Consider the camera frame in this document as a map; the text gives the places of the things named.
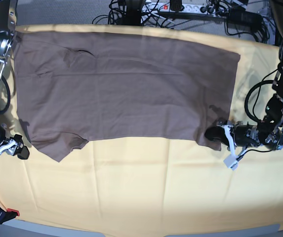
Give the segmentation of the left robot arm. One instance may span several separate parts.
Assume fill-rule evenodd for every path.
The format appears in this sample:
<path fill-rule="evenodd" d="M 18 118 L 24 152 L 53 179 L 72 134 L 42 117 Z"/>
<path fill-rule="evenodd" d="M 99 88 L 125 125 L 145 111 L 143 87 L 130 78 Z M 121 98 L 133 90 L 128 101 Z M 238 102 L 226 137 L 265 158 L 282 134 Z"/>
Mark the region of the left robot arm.
<path fill-rule="evenodd" d="M 273 18 L 283 40 L 283 0 L 270 1 Z M 219 141 L 226 146 L 233 142 L 234 147 L 258 148 L 266 147 L 269 151 L 283 148 L 283 41 L 279 49 L 279 64 L 273 80 L 262 80 L 253 86 L 244 101 L 244 111 L 255 125 L 241 123 L 219 123 L 208 128 L 205 137 L 209 141 Z M 263 85 L 270 84 L 275 91 L 265 107 L 265 116 L 259 119 L 250 112 L 248 102 L 251 94 Z"/>

